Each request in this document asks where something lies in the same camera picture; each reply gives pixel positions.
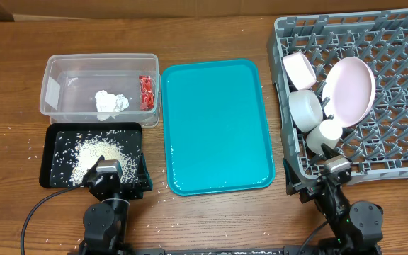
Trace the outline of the clear plastic bin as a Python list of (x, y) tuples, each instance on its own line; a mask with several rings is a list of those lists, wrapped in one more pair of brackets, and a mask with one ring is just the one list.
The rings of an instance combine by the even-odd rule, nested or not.
[[(140, 75), (151, 76), (154, 107), (140, 109)], [(130, 105), (113, 119), (97, 118), (95, 95), (106, 90), (123, 94)], [(135, 122), (152, 128), (159, 122), (158, 58), (148, 53), (53, 55), (47, 61), (40, 94), (40, 112), (53, 123)]]

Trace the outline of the red snack wrapper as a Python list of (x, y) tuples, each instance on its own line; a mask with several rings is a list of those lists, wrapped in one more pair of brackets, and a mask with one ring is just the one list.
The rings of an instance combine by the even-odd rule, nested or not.
[(148, 111), (154, 107), (154, 90), (151, 76), (140, 75), (140, 109)]

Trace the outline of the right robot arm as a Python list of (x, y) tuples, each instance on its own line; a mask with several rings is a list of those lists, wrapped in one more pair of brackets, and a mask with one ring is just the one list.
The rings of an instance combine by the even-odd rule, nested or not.
[(300, 195), (300, 202), (314, 201), (325, 221), (300, 246), (283, 247), (284, 254), (381, 254), (383, 209), (369, 201), (351, 204), (342, 186), (351, 179), (351, 160), (321, 145), (326, 161), (317, 179), (299, 180), (284, 159), (286, 193)]

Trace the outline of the white paper cup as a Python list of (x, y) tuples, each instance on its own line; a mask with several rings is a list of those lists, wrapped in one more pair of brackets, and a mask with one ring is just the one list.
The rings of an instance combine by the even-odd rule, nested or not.
[(315, 154), (324, 154), (322, 143), (333, 149), (342, 133), (342, 127), (335, 120), (324, 120), (307, 135), (307, 147)]

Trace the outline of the black tray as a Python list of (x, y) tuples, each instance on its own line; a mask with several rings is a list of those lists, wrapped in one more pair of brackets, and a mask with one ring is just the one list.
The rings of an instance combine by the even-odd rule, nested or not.
[(66, 188), (72, 174), (72, 153), (78, 142), (108, 138), (127, 145), (141, 158), (142, 128), (138, 123), (55, 123), (49, 126), (40, 168), (39, 183), (44, 188)]

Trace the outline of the rice pile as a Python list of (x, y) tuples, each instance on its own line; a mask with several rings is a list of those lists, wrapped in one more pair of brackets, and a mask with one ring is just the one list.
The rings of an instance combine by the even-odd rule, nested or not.
[(81, 183), (84, 174), (98, 161), (100, 156), (105, 160), (118, 160), (122, 168), (122, 183), (132, 183), (138, 167), (139, 156), (133, 154), (122, 142), (108, 138), (92, 138), (78, 142), (72, 153), (72, 174), (69, 182)]

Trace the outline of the large white plate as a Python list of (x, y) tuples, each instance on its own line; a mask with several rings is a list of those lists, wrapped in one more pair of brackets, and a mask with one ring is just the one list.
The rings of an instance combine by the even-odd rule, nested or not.
[(339, 60), (329, 71), (322, 90), (328, 102), (324, 112), (343, 128), (362, 121), (375, 98), (375, 77), (371, 68), (357, 57)]

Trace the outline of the grey bowl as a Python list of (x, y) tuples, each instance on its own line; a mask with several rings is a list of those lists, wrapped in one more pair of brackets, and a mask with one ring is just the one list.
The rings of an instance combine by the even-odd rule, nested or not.
[(301, 132), (309, 132), (323, 121), (322, 107), (311, 90), (291, 92), (289, 109), (292, 119)]

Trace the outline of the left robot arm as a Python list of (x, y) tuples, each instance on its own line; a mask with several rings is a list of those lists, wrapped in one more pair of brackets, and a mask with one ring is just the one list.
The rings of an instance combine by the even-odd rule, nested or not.
[(84, 186), (98, 199), (83, 216), (84, 240), (80, 254), (135, 254), (131, 244), (125, 242), (128, 210), (131, 200), (143, 198), (153, 190), (152, 180), (141, 156), (135, 167), (135, 180), (122, 182), (120, 162), (103, 156), (84, 175)]

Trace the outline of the teal serving tray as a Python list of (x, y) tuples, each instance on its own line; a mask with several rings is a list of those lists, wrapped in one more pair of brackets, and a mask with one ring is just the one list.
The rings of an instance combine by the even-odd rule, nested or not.
[(269, 186), (275, 176), (257, 66), (172, 65), (161, 76), (166, 175), (180, 196)]

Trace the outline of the small pink plate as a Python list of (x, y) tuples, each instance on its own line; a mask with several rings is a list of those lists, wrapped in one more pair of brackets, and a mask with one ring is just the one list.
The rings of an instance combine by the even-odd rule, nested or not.
[(289, 80), (297, 90), (310, 89), (317, 82), (315, 71), (303, 53), (296, 52), (285, 56), (283, 65)]

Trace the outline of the black front rail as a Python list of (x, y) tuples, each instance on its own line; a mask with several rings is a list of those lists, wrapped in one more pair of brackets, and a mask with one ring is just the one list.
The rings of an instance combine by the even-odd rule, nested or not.
[(323, 249), (318, 246), (306, 246), (299, 251), (299, 246), (285, 246), (277, 249), (208, 249), (208, 250), (165, 250), (165, 249), (133, 249), (129, 247), (122, 251), (87, 251), (79, 247), (68, 254), (135, 254), (135, 255), (327, 255), (341, 254), (336, 249)]

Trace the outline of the grey dish rack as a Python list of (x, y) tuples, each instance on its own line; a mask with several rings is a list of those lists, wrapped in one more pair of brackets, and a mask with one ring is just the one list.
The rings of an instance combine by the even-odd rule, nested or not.
[(281, 114), (286, 174), (294, 184), (314, 181), (322, 158), (305, 144), (293, 123), (282, 59), (301, 52), (317, 75), (313, 91), (323, 92), (330, 69), (345, 57), (358, 57), (376, 81), (373, 107), (357, 125), (346, 127), (336, 151), (352, 162), (354, 183), (408, 179), (408, 9), (288, 16), (275, 20), (267, 42), (271, 78)]

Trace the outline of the white tissue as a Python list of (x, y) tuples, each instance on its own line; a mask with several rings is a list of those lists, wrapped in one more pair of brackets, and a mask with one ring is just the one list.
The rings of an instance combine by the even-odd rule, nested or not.
[(115, 119), (119, 112), (124, 111), (129, 107), (129, 99), (122, 93), (115, 95), (114, 93), (108, 93), (106, 90), (98, 91), (95, 95), (97, 118), (100, 121), (107, 120), (109, 118)]

